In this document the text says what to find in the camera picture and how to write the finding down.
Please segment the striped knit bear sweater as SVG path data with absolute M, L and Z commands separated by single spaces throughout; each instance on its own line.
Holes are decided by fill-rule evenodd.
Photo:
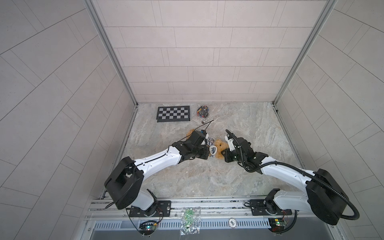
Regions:
M 209 155 L 210 155 L 210 157 L 213 157 L 213 158 L 216 157 L 216 154 L 218 151 L 218 148 L 215 145 L 215 141 L 216 140 L 212 137 L 207 138 L 207 146 L 209 147 Z

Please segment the brown teddy bear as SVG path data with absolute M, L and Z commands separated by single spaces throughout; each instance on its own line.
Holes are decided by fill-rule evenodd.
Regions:
M 192 134 L 192 132 L 193 132 L 193 130 L 190 130 L 189 134 L 187 135 L 187 139 L 188 139 L 189 136 Z M 226 142 L 224 142 L 224 141 L 222 141 L 222 140 L 220 140 L 220 139 L 217 139 L 217 140 L 215 141 L 215 145 L 216 145 L 216 147 L 218 148 L 218 151 L 217 151 L 217 154 L 216 154 L 216 157 L 215 157 L 215 158 L 220 159 L 220 160 L 223 160 L 223 159 L 224 159 L 224 155 L 222 154 L 222 152 L 223 152 L 224 150 L 228 149 L 228 148 L 229 148 L 229 145 L 228 145 Z

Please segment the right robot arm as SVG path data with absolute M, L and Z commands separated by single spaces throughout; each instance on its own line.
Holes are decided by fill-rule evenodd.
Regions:
M 279 162 L 267 154 L 253 151 L 244 138 L 227 135 L 226 142 L 229 145 L 223 151 L 226 162 L 237 162 L 248 173 L 271 176 L 298 189 L 296 192 L 271 190 L 264 200 L 267 213 L 303 211 L 313 213 L 329 225 L 336 225 L 339 219 L 356 220 L 360 217 L 359 211 L 329 172 L 303 170 Z

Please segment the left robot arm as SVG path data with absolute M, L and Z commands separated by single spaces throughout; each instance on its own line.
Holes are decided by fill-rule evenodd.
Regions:
M 193 131 L 187 140 L 175 142 L 160 153 L 136 160 L 121 159 L 104 186 L 117 209 L 131 206 L 151 215 L 158 207 L 158 200 L 151 191 L 141 190 L 143 181 L 165 168 L 195 158 L 206 160 L 208 156 L 207 131 Z

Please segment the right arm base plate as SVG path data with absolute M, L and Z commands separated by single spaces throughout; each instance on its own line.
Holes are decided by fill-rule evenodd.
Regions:
M 265 200 L 249 200 L 244 203 L 244 206 L 250 208 L 253 216 L 275 216 L 275 215 L 292 215 L 292 210 L 282 210 L 278 207 L 275 207 L 273 212 L 271 212 L 265 203 Z

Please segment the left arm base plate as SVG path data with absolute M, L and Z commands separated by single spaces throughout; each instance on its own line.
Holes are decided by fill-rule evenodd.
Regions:
M 147 210 L 137 207 L 128 208 L 129 216 L 133 218 L 169 217 L 171 201 L 155 201 Z

